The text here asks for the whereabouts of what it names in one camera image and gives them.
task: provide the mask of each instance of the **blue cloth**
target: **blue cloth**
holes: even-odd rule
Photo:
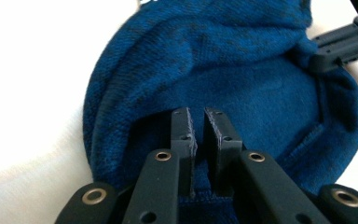
[[[182,223],[236,223],[210,192],[203,108],[227,113],[250,149],[270,153],[303,189],[335,182],[358,148],[358,87],[343,69],[306,70],[308,0],[158,0],[116,33],[91,76],[83,131],[95,180],[134,181],[147,153],[168,147],[170,112],[191,108],[196,198]]]

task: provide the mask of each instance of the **screw hole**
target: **screw hole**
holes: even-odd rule
[[[302,223],[302,224],[311,224],[312,223],[312,220],[310,220],[310,218],[304,214],[297,214],[296,219],[299,223]]]
[[[90,189],[82,197],[82,201],[88,205],[94,205],[102,202],[106,198],[106,190],[104,189]]]
[[[252,161],[261,162],[261,161],[264,161],[266,158],[259,153],[253,152],[253,153],[249,154],[249,159],[251,159]]]
[[[141,214],[142,223],[153,223],[154,221],[156,221],[156,219],[157,219],[156,214],[152,212],[146,212]]]
[[[157,161],[168,161],[171,158],[171,153],[168,152],[159,152],[156,154],[155,159]]]
[[[349,207],[358,207],[358,197],[343,190],[332,189],[333,198]]]

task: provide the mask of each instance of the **white surface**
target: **white surface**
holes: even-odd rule
[[[136,0],[0,1],[0,223],[52,223],[91,182],[85,91],[107,41],[136,8]],[[349,0],[315,0],[312,13],[310,36],[355,16]],[[351,70],[358,80],[358,63]],[[338,183],[358,189],[358,154]]]

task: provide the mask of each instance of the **black metal bracket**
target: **black metal bracket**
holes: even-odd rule
[[[178,194],[194,196],[195,142],[189,109],[174,110],[172,148],[148,154],[136,185],[117,191],[89,184],[56,223],[177,223]],[[318,196],[302,191],[267,152],[246,149],[223,111],[205,108],[203,145],[212,191],[233,197],[240,223],[358,223],[356,190],[329,185]]]
[[[309,70],[324,73],[358,60],[358,17],[353,24],[312,39],[318,51],[310,58]]]

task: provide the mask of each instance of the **blue knit fabric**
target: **blue knit fabric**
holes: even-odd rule
[[[227,113],[244,144],[270,153],[316,193],[358,148],[358,87],[343,69],[311,74],[307,0],[158,0],[142,6],[98,61],[83,131],[95,180],[121,188],[147,153],[169,147],[170,113],[191,108],[199,151],[195,199],[181,223],[236,223],[231,200],[210,192],[203,108]]]

